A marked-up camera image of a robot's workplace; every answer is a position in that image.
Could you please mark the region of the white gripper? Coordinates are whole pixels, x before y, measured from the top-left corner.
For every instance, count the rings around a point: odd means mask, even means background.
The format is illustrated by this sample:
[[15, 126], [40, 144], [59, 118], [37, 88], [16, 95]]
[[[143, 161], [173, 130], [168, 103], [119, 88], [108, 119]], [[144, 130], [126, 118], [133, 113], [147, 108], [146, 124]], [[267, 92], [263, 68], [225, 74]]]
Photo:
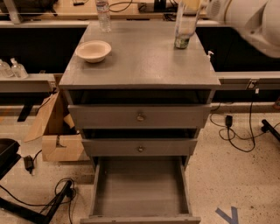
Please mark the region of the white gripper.
[[232, 0], [208, 0], [206, 6], [207, 17], [214, 21], [224, 22], [231, 2]]

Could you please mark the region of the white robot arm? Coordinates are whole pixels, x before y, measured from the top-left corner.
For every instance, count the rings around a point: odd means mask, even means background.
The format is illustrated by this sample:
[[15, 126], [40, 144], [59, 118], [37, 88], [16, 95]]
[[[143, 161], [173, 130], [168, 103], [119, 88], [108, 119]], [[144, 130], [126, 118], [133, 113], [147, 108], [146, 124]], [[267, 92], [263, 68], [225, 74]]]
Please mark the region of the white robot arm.
[[206, 15], [235, 29], [259, 52], [280, 58], [280, 0], [206, 0]]

